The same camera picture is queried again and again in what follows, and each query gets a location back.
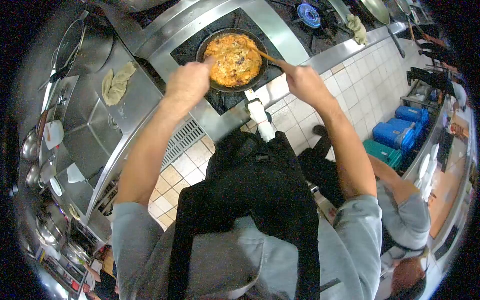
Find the beige cloth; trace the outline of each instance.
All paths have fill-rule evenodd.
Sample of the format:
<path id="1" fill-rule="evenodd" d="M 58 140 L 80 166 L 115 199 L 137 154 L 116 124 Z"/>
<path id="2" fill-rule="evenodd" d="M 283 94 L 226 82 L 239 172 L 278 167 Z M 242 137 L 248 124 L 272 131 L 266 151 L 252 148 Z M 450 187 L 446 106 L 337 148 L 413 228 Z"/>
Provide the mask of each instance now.
<path id="1" fill-rule="evenodd" d="M 365 26 L 360 21 L 360 18 L 358 16 L 354 16 L 353 14 L 348 14 L 347 15 L 347 27 L 353 31 L 354 39 L 358 44 L 364 44 L 367 45 L 367 30 L 365 29 Z"/>
<path id="2" fill-rule="evenodd" d="M 129 61 L 115 76 L 113 76 L 113 69 L 107 72 L 102 81 L 102 96 L 108 106 L 120 102 L 120 99 L 127 90 L 127 82 L 135 70 L 136 68 L 133 66 L 133 63 Z"/>

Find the hair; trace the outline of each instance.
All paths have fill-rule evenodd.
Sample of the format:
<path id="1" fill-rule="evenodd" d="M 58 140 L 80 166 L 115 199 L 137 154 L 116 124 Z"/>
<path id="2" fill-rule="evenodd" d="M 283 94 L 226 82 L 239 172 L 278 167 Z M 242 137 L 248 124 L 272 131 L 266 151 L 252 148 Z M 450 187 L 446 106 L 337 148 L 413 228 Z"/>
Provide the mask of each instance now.
<path id="1" fill-rule="evenodd" d="M 423 277 L 413 286 L 400 292 L 395 296 L 390 296 L 385 300 L 418 300 L 423 295 L 425 287 L 427 286 L 427 277 Z"/>

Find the blue plastic container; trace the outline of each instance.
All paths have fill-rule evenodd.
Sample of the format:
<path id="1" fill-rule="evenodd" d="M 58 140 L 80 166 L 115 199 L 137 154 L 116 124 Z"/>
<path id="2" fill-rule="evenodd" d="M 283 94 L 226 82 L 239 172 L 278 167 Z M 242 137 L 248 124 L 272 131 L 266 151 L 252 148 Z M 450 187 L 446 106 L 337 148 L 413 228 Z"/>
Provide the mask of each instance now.
<path id="1" fill-rule="evenodd" d="M 410 152 L 415 137 L 410 128 L 405 128 L 403 131 L 398 129 L 392 124 L 380 122 L 372 130 L 373 139 L 390 148 L 401 150 L 402 156 L 405 157 Z"/>
<path id="2" fill-rule="evenodd" d="M 405 128 L 412 128 L 413 135 L 415 138 L 417 138 L 420 135 L 421 130 L 423 128 L 421 122 L 410 122 L 410 121 L 405 121 L 405 120 L 396 119 L 396 118 L 391 118 L 390 120 L 388 120 L 387 123 L 392 124 L 393 126 L 397 127 L 399 131 L 402 131 L 402 132 Z"/>
<path id="3" fill-rule="evenodd" d="M 422 125 L 428 122 L 428 111 L 424 108 L 412 108 L 409 106 L 400 106 L 395 111 L 395 118 L 410 122 L 420 122 Z"/>

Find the hand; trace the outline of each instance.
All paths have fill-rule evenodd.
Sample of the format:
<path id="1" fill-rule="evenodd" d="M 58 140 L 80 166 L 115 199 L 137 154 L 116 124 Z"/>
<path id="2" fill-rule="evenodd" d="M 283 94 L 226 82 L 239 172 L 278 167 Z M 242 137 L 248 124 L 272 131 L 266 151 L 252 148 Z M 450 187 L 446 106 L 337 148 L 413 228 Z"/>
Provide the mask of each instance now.
<path id="1" fill-rule="evenodd" d="M 283 60 L 278 60 L 278 65 L 287 75 L 290 92 L 298 99 L 310 104 L 317 110 L 322 109 L 325 105 L 337 103 L 312 67 L 295 67 Z"/>
<path id="2" fill-rule="evenodd" d="M 170 76 L 160 104 L 180 118 L 185 116 L 208 91 L 214 63 L 215 58 L 209 57 L 204 63 L 195 61 L 180 66 Z"/>

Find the black frying pan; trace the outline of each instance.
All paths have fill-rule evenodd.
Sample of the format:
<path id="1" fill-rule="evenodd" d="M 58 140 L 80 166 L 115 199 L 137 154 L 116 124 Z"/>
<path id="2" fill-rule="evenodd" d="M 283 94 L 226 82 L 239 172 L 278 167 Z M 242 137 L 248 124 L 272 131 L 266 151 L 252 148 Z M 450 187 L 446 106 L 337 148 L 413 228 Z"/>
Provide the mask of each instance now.
<path id="1" fill-rule="evenodd" d="M 249 38 L 251 38 L 255 42 L 255 44 L 257 45 L 257 48 L 261 52 L 267 53 L 267 49 L 265 48 L 263 43 L 253 33 L 248 32 L 248 31 L 243 30 L 243 29 L 239 29 L 239 28 L 224 28 L 224 29 L 220 29 L 218 31 L 215 31 L 214 33 L 212 33 L 206 39 L 203 40 L 203 42 L 200 44 L 200 46 L 197 50 L 196 60 L 199 61 L 199 62 L 203 62 L 205 60 L 205 57 L 204 57 L 205 50 L 207 49 L 207 46 L 211 41 L 213 41 L 216 38 L 221 37 L 222 35 L 227 35 L 227 34 L 232 34 L 232 33 L 248 36 Z M 258 72 L 257 76 L 253 77 L 252 80 L 250 80 L 250 82 L 248 82 L 247 84 L 234 86 L 234 87 L 227 87 L 227 86 L 218 84 L 214 80 L 210 80 L 210 87 L 214 88 L 216 90 L 219 90 L 221 92 L 226 92 L 226 93 L 235 93 L 235 92 L 246 91 L 246 90 L 250 89 L 252 86 L 254 86 L 258 83 L 258 81 L 260 80 L 262 75 L 265 73 L 265 70 L 267 69 L 267 65 L 268 65 L 268 60 L 266 58 L 262 57 L 262 65 L 260 66 L 260 71 Z"/>

